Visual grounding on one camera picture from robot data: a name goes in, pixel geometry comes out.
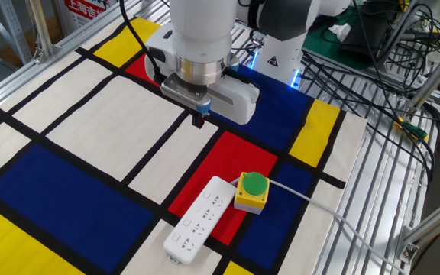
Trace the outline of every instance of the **power strip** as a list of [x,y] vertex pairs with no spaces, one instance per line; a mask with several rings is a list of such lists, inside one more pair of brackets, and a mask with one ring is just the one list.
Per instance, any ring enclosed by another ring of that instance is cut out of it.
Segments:
[[205,186],[164,242],[169,259],[191,264],[235,195],[235,186],[217,176]]

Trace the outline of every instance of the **red fabric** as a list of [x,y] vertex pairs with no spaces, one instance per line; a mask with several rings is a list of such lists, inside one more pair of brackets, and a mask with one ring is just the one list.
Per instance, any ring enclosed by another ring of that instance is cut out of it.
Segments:
[[[267,176],[276,160],[276,156],[225,132],[171,204],[169,211],[183,217],[213,176],[228,182],[237,179],[242,172],[259,172]],[[231,204],[211,236],[229,245],[245,215],[246,212],[234,209]]]
[[130,73],[131,75],[134,75],[140,79],[147,80],[150,83],[153,83],[155,86],[160,86],[159,84],[155,83],[152,79],[147,76],[147,73],[145,72],[145,54],[142,54],[141,57],[139,57],[135,62],[133,62],[126,70],[125,72]]

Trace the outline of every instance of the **yellow fabric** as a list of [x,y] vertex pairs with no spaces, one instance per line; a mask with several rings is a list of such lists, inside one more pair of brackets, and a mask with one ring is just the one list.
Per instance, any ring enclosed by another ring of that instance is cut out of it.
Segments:
[[0,215],[0,274],[83,274]]
[[253,275],[251,272],[239,267],[238,264],[230,262],[223,275]]
[[[131,25],[144,43],[160,27],[160,25],[143,18],[132,20]],[[134,35],[130,32],[128,27],[125,26],[119,35],[101,46],[95,52],[95,55],[117,67],[120,67],[129,61],[141,49],[141,45],[135,40]]]
[[305,126],[291,147],[290,155],[311,167],[317,167],[339,112],[338,108],[315,100],[306,118]]

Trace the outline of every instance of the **mondrian-style mat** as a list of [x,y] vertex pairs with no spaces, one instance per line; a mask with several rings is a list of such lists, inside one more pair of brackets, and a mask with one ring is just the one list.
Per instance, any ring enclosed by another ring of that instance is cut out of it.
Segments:
[[254,117],[199,130],[123,24],[100,35],[0,106],[0,274],[311,274],[332,216],[275,186],[261,215],[229,206],[188,266],[163,241],[212,176],[256,171],[336,209],[366,121],[241,67]]

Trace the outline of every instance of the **blue fabric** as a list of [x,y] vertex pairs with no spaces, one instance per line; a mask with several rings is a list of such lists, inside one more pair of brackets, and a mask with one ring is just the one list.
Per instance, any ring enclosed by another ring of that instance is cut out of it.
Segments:
[[[285,163],[275,180],[305,194],[312,175]],[[238,247],[238,253],[270,270],[301,203],[302,199],[297,195],[271,185],[266,205],[249,225]]]
[[261,89],[256,112],[246,125],[238,125],[218,114],[217,118],[278,150],[284,150],[299,125],[307,102],[313,99],[275,79],[240,66],[238,72],[249,76]]
[[0,199],[108,273],[152,218],[40,145],[0,178]]

